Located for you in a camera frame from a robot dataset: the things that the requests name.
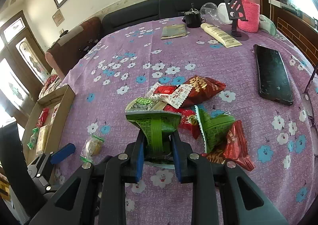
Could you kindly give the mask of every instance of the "floral tablecloth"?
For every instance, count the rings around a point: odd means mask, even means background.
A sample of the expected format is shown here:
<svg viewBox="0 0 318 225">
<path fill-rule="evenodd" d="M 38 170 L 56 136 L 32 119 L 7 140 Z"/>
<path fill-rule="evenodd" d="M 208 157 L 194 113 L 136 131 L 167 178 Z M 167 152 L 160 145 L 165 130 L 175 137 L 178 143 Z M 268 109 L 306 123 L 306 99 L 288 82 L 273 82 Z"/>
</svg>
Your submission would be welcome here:
<svg viewBox="0 0 318 225">
<path fill-rule="evenodd" d="M 161 40 L 162 28 L 181 24 L 181 19 L 146 22 L 107 35 L 69 72 L 63 84 L 69 84 L 76 97 L 60 147 L 71 142 L 76 152 L 56 170 L 57 179 L 63 183 L 81 165 L 80 152 L 90 134 L 106 140 L 97 162 L 135 141 L 138 130 L 126 121 L 124 109 L 155 82 L 177 85 L 198 74 L 226 83 L 225 91 L 199 107 L 211 115 L 230 111 L 242 120 L 256 165 L 250 178 L 290 224 L 297 224 L 318 190 L 311 124 L 301 100 L 312 66 L 281 34 L 248 33 L 250 39 L 242 46 L 229 49 L 201 28 L 189 28 L 185 37 Z M 254 44 L 281 53 L 294 94 L 292 106 L 258 95 Z M 318 83 L 309 94 L 317 114 Z M 203 152 L 202 137 L 195 141 L 188 131 L 179 133 L 195 152 Z M 192 185 L 179 184 L 174 170 L 145 165 L 139 184 L 126 184 L 127 224 L 190 224 L 191 210 Z"/>
</svg>

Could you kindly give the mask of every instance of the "smartphone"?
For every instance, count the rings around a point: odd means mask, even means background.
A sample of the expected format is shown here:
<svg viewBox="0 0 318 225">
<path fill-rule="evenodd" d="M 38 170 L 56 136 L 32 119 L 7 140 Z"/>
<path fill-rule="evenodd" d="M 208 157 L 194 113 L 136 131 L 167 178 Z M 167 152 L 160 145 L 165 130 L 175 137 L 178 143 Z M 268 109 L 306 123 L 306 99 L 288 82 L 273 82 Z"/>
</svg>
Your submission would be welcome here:
<svg viewBox="0 0 318 225">
<path fill-rule="evenodd" d="M 254 45 L 254 52 L 259 95 L 287 106 L 292 105 L 292 89 L 280 53 L 257 44 Z"/>
</svg>

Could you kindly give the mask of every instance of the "cream tube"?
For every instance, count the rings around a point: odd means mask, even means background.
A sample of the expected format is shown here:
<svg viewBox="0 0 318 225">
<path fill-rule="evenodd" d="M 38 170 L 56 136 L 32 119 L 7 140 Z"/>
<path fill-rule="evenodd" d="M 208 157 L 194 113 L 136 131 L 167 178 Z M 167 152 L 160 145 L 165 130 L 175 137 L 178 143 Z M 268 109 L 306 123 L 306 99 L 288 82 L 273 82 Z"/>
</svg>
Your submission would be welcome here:
<svg viewBox="0 0 318 225">
<path fill-rule="evenodd" d="M 202 23 L 201 28 L 209 35 L 214 37 L 216 40 L 218 40 L 220 43 L 222 43 L 226 48 L 242 45 L 239 41 L 214 25 Z"/>
</svg>

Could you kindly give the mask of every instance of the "black leather couch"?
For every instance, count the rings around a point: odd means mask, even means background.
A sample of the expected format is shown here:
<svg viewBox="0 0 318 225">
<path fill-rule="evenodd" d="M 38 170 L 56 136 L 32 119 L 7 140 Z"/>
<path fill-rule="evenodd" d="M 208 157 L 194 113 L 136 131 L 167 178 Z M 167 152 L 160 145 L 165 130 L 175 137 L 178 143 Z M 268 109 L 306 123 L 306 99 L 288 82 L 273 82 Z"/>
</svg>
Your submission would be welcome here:
<svg viewBox="0 0 318 225">
<path fill-rule="evenodd" d="M 102 20 L 102 37 L 125 27 L 142 22 L 183 16 L 191 3 L 198 10 L 203 4 L 213 2 L 217 6 L 224 0 L 146 0 L 107 14 Z"/>
</svg>

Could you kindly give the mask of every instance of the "blue gripper pad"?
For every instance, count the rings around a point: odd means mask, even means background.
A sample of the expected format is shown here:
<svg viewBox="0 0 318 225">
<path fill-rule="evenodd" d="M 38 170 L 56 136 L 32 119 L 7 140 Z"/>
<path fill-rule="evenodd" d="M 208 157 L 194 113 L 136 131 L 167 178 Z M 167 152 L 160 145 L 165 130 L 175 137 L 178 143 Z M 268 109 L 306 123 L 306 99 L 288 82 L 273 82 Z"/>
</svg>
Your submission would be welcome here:
<svg viewBox="0 0 318 225">
<path fill-rule="evenodd" d="M 137 170 L 136 170 L 136 179 L 139 181 L 141 179 L 141 175 L 143 173 L 143 162 L 144 162 L 144 151 L 143 151 L 143 143 L 140 144 L 140 150 L 138 153 L 137 159 Z"/>
<path fill-rule="evenodd" d="M 181 182 L 181 165 L 178 151 L 176 149 L 175 140 L 171 140 L 172 142 L 172 154 L 173 154 L 173 162 L 175 165 L 175 176 Z"/>
<path fill-rule="evenodd" d="M 68 156 L 73 154 L 75 152 L 75 145 L 72 143 L 68 143 L 63 148 L 61 148 L 56 153 L 52 154 L 51 156 L 51 164 L 58 164 L 62 162 L 64 159 L 66 159 Z"/>
</svg>

